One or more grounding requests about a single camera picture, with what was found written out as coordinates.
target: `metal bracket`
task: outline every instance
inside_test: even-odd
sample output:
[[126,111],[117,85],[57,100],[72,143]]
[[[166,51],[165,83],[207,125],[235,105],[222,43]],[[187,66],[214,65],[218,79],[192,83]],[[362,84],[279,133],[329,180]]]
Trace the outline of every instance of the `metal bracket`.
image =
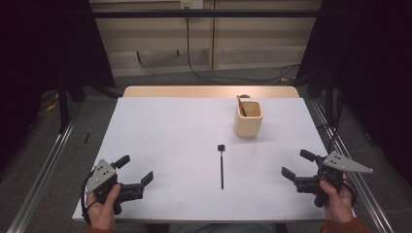
[[365,167],[336,151],[325,158],[324,165],[342,172],[373,173],[372,168]]
[[88,180],[86,194],[94,191],[94,189],[109,180],[115,174],[116,169],[106,162],[106,160],[100,159],[94,169],[93,176],[91,176],[90,180]]

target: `person's left hand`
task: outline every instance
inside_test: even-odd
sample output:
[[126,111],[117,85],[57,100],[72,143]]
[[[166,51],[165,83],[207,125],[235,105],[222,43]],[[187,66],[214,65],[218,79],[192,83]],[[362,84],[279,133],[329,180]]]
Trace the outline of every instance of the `person's left hand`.
[[110,190],[105,204],[100,204],[96,201],[94,192],[87,195],[86,204],[89,206],[88,215],[90,217],[91,226],[100,230],[115,230],[115,214],[113,206],[120,193],[120,184],[116,184]]

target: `power cord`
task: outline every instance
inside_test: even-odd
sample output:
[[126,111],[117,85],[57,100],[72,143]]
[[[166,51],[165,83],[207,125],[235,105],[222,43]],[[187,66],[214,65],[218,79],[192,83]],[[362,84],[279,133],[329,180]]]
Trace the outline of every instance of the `power cord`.
[[252,79],[247,79],[247,78],[237,78],[237,77],[226,77],[226,76],[210,76],[210,77],[206,77],[206,76],[202,76],[199,75],[198,73],[194,72],[192,67],[191,67],[191,62],[190,62],[190,54],[189,54],[189,49],[190,49],[190,43],[189,43],[189,18],[186,18],[186,26],[187,26],[187,47],[188,47],[188,64],[190,67],[191,72],[197,76],[199,79],[201,80],[205,80],[205,81],[209,81],[209,82],[213,82],[213,83],[218,83],[218,84],[222,84],[225,85],[225,83],[221,83],[218,81],[214,81],[214,80],[210,80],[210,79],[226,79],[226,80],[239,80],[239,81],[250,81],[250,82],[269,82],[269,81],[277,81],[276,83],[274,83],[273,85],[278,84],[281,79],[287,74],[289,73],[291,70],[293,70],[295,67],[300,66],[300,64],[293,64],[293,65],[288,65],[282,68],[281,71],[281,75],[275,78],[271,78],[271,79],[264,79],[264,80],[252,80]]

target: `black tool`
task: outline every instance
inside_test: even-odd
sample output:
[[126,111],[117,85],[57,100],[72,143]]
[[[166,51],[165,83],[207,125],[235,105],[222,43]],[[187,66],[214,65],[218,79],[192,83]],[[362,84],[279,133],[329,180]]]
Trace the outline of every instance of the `black tool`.
[[297,177],[295,173],[291,172],[285,167],[282,167],[282,175],[293,182],[296,186],[297,192],[314,193],[315,206],[322,207],[328,199],[327,194],[322,190],[319,182],[325,180],[333,185],[339,192],[342,186],[345,186],[352,193],[352,205],[355,204],[357,198],[357,192],[351,189],[344,183],[344,172],[360,172],[360,173],[373,173],[373,170],[367,168],[352,159],[343,156],[342,154],[333,151],[326,157],[321,157],[308,150],[301,150],[300,156],[313,162],[316,161],[318,165],[318,173],[314,177]]
[[221,152],[221,185],[223,189],[223,152],[224,152],[224,145],[218,145],[218,151]]
[[[104,204],[106,202],[107,196],[112,189],[112,187],[118,183],[118,174],[116,169],[120,169],[126,163],[130,161],[129,155],[126,155],[119,159],[116,163],[109,164],[104,159],[101,159],[97,166],[91,171],[82,185],[82,208],[83,217],[87,224],[90,224],[90,219],[88,217],[87,209],[85,205],[85,193],[89,194],[94,192],[97,202]],[[144,177],[140,183],[133,184],[123,184],[121,185],[121,190],[118,199],[116,199],[114,204],[114,213],[119,215],[121,213],[121,203],[126,201],[132,201],[136,199],[143,198],[143,192],[145,186],[148,185],[154,179],[154,172],[151,171],[146,177]]]

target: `hand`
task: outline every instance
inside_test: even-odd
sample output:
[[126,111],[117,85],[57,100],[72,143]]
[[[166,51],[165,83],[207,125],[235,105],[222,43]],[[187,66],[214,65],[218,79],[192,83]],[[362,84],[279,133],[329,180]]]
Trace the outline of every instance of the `hand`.
[[348,222],[354,217],[352,216],[352,194],[345,187],[342,186],[340,192],[336,191],[330,183],[326,181],[320,182],[321,188],[329,196],[325,203],[326,219],[336,222]]
[[113,205],[120,193],[120,184],[116,184],[110,190],[106,202],[100,204],[96,201],[94,192],[87,195],[86,204],[89,206],[88,215],[90,217],[91,226],[100,230],[115,230],[115,214]]

